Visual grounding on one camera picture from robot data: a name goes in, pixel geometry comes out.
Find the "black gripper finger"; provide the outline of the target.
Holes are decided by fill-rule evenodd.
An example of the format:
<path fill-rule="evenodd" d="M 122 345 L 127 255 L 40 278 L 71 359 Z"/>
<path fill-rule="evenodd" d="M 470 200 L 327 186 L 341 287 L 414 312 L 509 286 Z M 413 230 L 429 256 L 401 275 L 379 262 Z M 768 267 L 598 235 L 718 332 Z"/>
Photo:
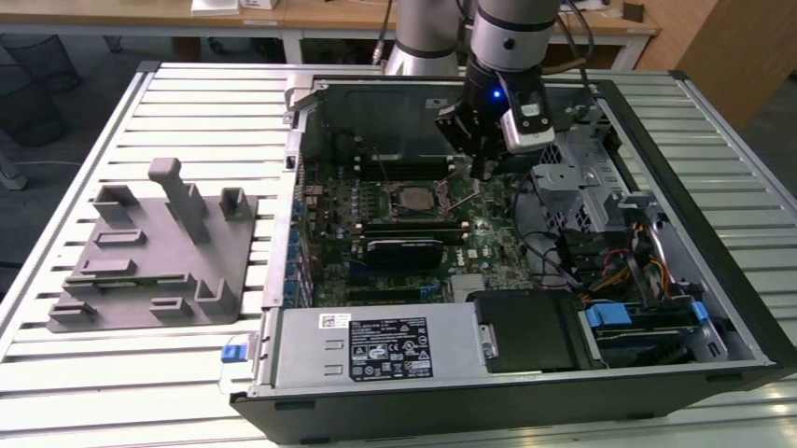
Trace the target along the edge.
<path fill-rule="evenodd" d="M 454 150 L 471 158 L 470 176 L 485 180 L 486 155 L 478 113 L 470 105 L 443 107 L 435 117 L 435 126 Z"/>

